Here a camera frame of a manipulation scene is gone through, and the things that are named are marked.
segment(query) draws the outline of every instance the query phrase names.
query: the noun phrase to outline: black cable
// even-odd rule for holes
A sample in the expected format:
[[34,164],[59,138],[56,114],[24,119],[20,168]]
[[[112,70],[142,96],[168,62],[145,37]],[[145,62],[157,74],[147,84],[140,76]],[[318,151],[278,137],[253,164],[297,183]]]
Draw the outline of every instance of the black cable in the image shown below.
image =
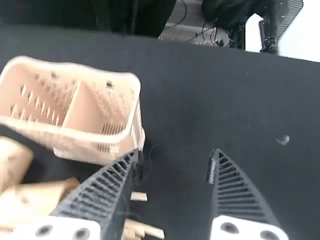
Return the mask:
[[215,43],[216,45],[218,45],[218,44],[217,44],[217,33],[218,33],[218,28],[216,27],[216,28],[215,28],[215,34],[214,34],[214,43]]
[[174,27],[178,26],[179,24],[181,24],[181,23],[185,20],[185,18],[186,18],[186,16],[187,16],[187,13],[188,13],[188,6],[187,6],[185,0],[180,0],[180,1],[181,1],[181,2],[183,3],[183,5],[184,5],[184,15],[183,15],[183,17],[181,18],[181,20],[178,21],[177,23],[175,23],[175,24],[173,24],[173,25],[171,25],[171,26],[166,26],[166,27],[165,27],[166,29],[174,28]]
[[201,32],[199,32],[199,33],[195,33],[195,35],[194,35],[192,38],[186,40],[185,42],[189,42],[189,41],[191,41],[191,40],[193,40],[193,39],[196,39],[196,38],[199,37],[201,34],[203,35],[205,32],[207,32],[207,31],[209,31],[209,30],[211,30],[211,29],[214,29],[214,27],[210,27],[210,28],[207,28],[207,29],[204,30],[204,31],[201,31]]
[[[212,34],[214,33],[214,31],[215,31],[215,36],[214,36],[214,41],[213,41],[212,40]],[[210,34],[210,41],[211,41],[212,45],[216,45],[216,37],[217,37],[217,28],[213,28],[212,32]]]
[[202,35],[203,41],[205,42],[206,39],[205,39],[204,33],[214,28],[214,27],[209,27],[209,28],[207,28],[207,29],[205,30],[205,26],[206,26],[207,23],[208,23],[208,22],[206,21],[206,22],[203,24],[201,32],[195,33],[192,38],[186,40],[185,42],[189,42],[189,41],[191,41],[191,40],[193,40],[193,39],[196,39],[196,38],[199,37],[200,35]]

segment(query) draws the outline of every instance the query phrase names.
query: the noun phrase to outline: wooden stick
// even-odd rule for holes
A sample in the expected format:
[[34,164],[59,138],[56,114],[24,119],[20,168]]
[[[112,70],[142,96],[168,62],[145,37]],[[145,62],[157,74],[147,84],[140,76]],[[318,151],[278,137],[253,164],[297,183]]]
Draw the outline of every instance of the wooden stick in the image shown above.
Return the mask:
[[146,235],[145,228],[143,226],[132,225],[132,224],[128,223],[127,221],[125,221],[124,227],[127,229],[133,229],[134,233],[137,237],[144,238]]
[[147,194],[145,192],[133,191],[131,193],[130,200],[131,201],[143,201],[143,202],[146,202],[146,201],[148,201],[148,197],[147,197]]
[[138,221],[134,221],[134,220],[131,220],[131,219],[126,219],[125,220],[125,225],[127,226],[134,226],[137,227],[143,227],[144,228],[144,232],[150,236],[153,236],[153,237],[156,237],[158,239],[165,239],[165,232],[160,229],[160,228],[157,228],[157,227],[154,227],[154,226],[150,226],[150,225],[147,225],[147,224],[144,224],[144,223],[141,223],[141,222],[138,222]]

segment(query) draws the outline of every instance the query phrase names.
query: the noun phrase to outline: plastic basket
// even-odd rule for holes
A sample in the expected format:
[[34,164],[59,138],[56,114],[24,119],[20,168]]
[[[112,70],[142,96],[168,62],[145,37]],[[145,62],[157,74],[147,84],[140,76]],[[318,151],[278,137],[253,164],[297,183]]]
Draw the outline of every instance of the plastic basket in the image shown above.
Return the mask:
[[144,146],[140,89],[132,73],[18,56],[0,76],[0,123],[58,157],[106,165]]

